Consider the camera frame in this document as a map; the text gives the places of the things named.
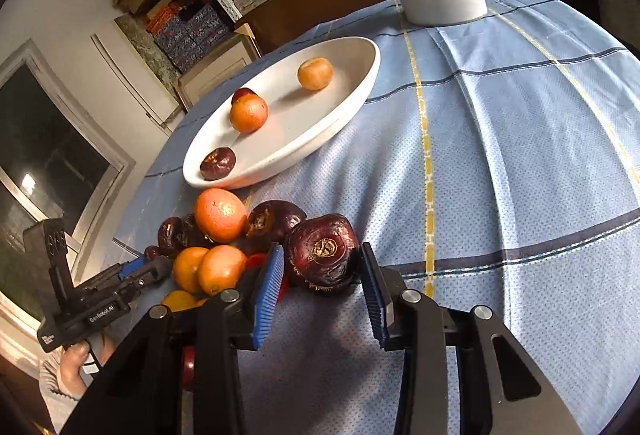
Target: table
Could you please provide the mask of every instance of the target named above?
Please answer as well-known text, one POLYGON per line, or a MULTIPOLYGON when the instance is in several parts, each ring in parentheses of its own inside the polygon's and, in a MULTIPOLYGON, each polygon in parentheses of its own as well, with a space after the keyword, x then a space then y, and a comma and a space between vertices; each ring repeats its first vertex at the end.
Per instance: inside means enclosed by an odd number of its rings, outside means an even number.
MULTIPOLYGON (((238 194, 249 208, 284 198, 309 216, 340 212, 409 287, 443 306, 490 306, 584 434, 599 433, 640 375, 640 63, 558 0, 487 3, 475 22, 425 29, 385 1, 228 80, 159 154, 105 266, 156 243, 166 217, 190 212, 198 192, 182 179, 184 154, 235 89, 320 40, 366 36, 382 65, 356 117, 313 155, 238 194)), ((120 328, 173 285, 145 295, 120 328)), ((264 349, 239 358, 250 433, 392 433, 402 354, 380 351, 361 293, 287 294, 264 349)))

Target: tablecloth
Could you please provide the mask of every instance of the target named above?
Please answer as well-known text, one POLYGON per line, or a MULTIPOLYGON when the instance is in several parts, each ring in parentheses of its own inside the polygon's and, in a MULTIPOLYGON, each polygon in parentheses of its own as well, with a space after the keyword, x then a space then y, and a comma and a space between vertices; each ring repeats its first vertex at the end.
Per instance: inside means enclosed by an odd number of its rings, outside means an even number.
MULTIPOLYGON (((490 306, 584 434, 599 433, 640 375, 640 63, 561 1, 486 1, 474 22, 416 28, 388 0, 318 25, 207 94, 145 176, 105 266, 191 211, 198 192, 182 160, 235 89, 321 40, 371 38, 382 64, 355 118, 238 194, 249 208, 283 198, 309 216, 340 212, 409 287, 443 306, 490 306)), ((140 299, 120 328, 171 285, 140 299)), ((264 348, 239 361, 251 434, 393 432, 402 354, 380 350, 360 288, 336 299, 289 292, 264 348)))

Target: metal screw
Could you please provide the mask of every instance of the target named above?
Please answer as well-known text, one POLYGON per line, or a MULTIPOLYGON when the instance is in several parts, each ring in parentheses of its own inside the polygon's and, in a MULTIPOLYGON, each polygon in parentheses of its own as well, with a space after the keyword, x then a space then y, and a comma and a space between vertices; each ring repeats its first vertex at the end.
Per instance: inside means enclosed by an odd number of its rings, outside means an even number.
POLYGON ((401 294, 402 299, 407 303, 418 303, 420 301, 421 296, 417 290, 407 289, 401 294))
POLYGON ((220 293, 220 299, 227 303, 233 303, 240 297, 240 293, 236 289, 223 290, 220 293))
POLYGON ((159 320, 164 318, 168 312, 169 309, 164 305, 154 305, 151 307, 151 310, 149 310, 149 316, 151 316, 152 319, 159 320))
POLYGON ((491 312, 491 309, 489 307, 485 307, 484 305, 480 305, 480 306, 476 307, 474 309, 474 314, 477 317, 479 317, 481 320, 491 319, 491 316, 494 315, 494 313, 491 312))

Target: white oval bowl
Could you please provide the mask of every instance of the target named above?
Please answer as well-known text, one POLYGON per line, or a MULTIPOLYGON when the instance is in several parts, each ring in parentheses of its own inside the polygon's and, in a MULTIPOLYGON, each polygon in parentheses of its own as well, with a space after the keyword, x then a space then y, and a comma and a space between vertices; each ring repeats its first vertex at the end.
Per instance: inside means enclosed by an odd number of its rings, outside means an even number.
POLYGON ((207 119, 184 157, 182 174, 195 188, 237 189, 277 175, 310 155, 338 133, 364 104, 380 69, 380 49, 371 40, 346 37, 307 47, 271 65, 244 86, 260 95, 269 118, 258 131, 240 134, 229 124, 231 97, 207 119), (322 56, 334 79, 318 92, 302 88, 298 67, 322 56), (236 166, 223 179, 205 180, 200 163, 227 146, 236 166))

